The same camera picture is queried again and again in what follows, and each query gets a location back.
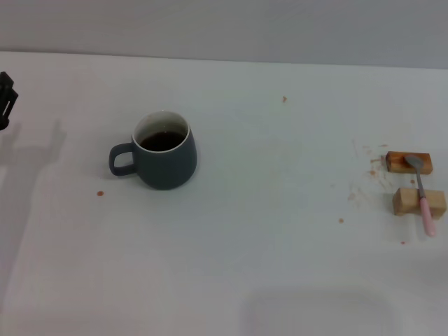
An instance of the light wood block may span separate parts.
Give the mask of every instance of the light wood block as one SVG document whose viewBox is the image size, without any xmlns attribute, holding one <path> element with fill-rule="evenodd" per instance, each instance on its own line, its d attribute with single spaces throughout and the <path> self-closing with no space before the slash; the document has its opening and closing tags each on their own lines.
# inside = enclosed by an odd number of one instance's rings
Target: light wood block
<svg viewBox="0 0 448 336">
<path fill-rule="evenodd" d="M 426 199 L 434 219 L 439 219 L 447 210 L 445 193 L 439 190 L 425 190 Z M 393 196 L 393 212 L 397 216 L 420 215 L 419 191 L 414 188 L 399 188 Z"/>
<path fill-rule="evenodd" d="M 423 160 L 421 174 L 429 175 L 433 171 L 433 163 L 428 153 L 388 152 L 386 155 L 387 170 L 390 173 L 414 174 L 415 169 L 406 160 L 406 155 L 415 155 Z"/>
</svg>

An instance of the pink spoon handle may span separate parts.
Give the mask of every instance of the pink spoon handle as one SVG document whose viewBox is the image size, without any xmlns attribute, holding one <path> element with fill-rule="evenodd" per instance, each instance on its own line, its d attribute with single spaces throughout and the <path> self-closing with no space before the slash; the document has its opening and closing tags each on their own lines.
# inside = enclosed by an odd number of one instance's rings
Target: pink spoon handle
<svg viewBox="0 0 448 336">
<path fill-rule="evenodd" d="M 423 217 L 423 225 L 425 227 L 426 235 L 428 235 L 428 237 L 434 237 L 435 224 L 433 222 L 433 217 L 431 216 L 428 200 L 426 198 L 420 199 L 420 210 L 421 210 L 421 216 Z"/>
</svg>

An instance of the dark liquid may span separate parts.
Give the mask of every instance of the dark liquid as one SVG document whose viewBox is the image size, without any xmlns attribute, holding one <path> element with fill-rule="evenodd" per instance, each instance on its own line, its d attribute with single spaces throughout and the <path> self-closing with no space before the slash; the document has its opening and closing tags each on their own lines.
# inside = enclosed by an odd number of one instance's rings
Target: dark liquid
<svg viewBox="0 0 448 336">
<path fill-rule="evenodd" d="M 163 152 L 173 149 L 181 144 L 185 135 L 175 132 L 161 132 L 144 139 L 140 146 L 153 152 Z"/>
</svg>

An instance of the gray wall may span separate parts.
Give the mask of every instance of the gray wall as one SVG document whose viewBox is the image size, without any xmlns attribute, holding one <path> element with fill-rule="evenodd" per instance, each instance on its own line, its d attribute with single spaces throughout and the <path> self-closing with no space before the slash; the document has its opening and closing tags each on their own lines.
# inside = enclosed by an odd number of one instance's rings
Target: gray wall
<svg viewBox="0 0 448 336">
<path fill-rule="evenodd" d="M 447 0 L 3 0 L 0 50 L 448 69 Z"/>
</svg>

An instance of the gray mug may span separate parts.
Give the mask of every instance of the gray mug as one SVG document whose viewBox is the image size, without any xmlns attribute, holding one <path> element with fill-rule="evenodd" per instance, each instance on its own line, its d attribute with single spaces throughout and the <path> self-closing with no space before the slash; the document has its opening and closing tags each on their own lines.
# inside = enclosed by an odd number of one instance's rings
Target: gray mug
<svg viewBox="0 0 448 336">
<path fill-rule="evenodd" d="M 180 143 L 163 143 L 164 133 L 173 134 Z M 127 152 L 132 152 L 134 163 L 116 167 L 115 158 Z M 148 114 L 141 119 L 135 127 L 132 142 L 113 147 L 109 154 L 112 174 L 124 176 L 136 173 L 148 186 L 158 190 L 184 184 L 195 172 L 196 164 L 195 140 L 189 124 L 179 114 L 168 111 Z"/>
</svg>

